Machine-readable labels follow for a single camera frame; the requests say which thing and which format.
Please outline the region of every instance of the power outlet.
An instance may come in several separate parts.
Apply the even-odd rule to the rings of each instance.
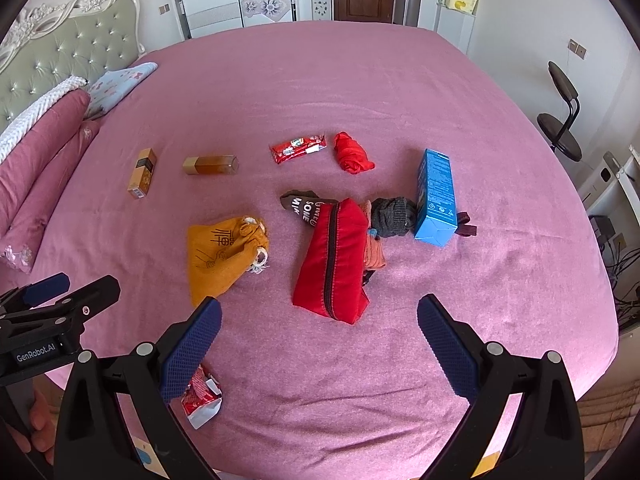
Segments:
[[[567,48],[582,59],[587,55],[587,49],[575,40],[569,40],[569,46]]]
[[[581,45],[578,45],[578,48],[575,51],[576,55],[584,59],[584,56],[587,55],[587,49]]]
[[[622,251],[626,249],[625,235],[623,235],[622,233],[615,235],[613,237],[612,243],[613,247],[616,250]]]

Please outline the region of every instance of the chair seat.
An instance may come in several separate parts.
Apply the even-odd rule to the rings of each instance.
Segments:
[[[562,129],[562,123],[550,114],[540,114],[538,116],[538,126],[540,126],[540,129],[546,135],[546,138],[551,142],[556,140],[558,132]],[[560,137],[560,141],[556,146],[558,147],[558,150],[574,162],[580,162],[582,159],[582,150],[580,149],[580,145],[569,130],[562,134],[562,137]]]

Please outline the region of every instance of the white knit blanket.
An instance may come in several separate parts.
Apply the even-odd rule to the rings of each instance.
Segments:
[[[44,112],[58,102],[63,95],[86,85],[86,83],[87,81],[81,77],[70,76],[21,112],[0,134],[0,164],[31,130],[36,121],[44,115]]]

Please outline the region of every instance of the screw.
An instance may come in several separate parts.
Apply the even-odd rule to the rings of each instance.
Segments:
[[[80,355],[78,356],[78,361],[79,362],[85,363],[89,359],[91,359],[91,352],[89,352],[88,350],[84,350],[84,351],[80,352]]]
[[[149,355],[154,351],[154,346],[151,343],[140,343],[136,348],[136,354],[138,355]]]
[[[504,352],[504,348],[502,348],[500,343],[491,342],[486,346],[486,349],[491,355],[500,355]]]
[[[558,352],[556,352],[555,350],[552,350],[551,352],[547,352],[546,353],[546,358],[549,359],[552,363],[558,364],[560,361],[562,361],[562,358],[560,357],[560,354]]]

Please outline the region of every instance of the pink bedsheet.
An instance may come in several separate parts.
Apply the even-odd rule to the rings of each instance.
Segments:
[[[158,70],[104,119],[31,279],[64,271],[78,287],[116,276],[120,302],[88,324],[82,342],[100,356],[129,352],[191,312],[190,224],[264,218],[269,268],[220,297],[223,326],[206,359],[222,410],[188,432],[212,466],[264,480],[420,476],[467,406],[418,329],[415,309],[428,292],[512,353],[558,350],[577,396],[612,361],[612,295],[577,193],[516,105],[436,34],[279,23],[144,61]],[[341,130],[375,170],[347,174],[330,149],[280,166],[271,158],[270,144]],[[134,200],[127,181],[149,147],[158,164],[148,196]],[[413,197],[425,148],[450,156],[458,208],[478,236],[443,249],[410,236],[385,240],[388,267],[367,285],[371,304],[355,326],[293,307],[311,229],[278,196],[297,188],[340,200]],[[237,155],[239,173],[182,172],[187,156],[216,153]],[[64,385],[67,373],[51,377]],[[506,419],[513,415],[511,404]],[[488,452],[502,447],[508,423]]]

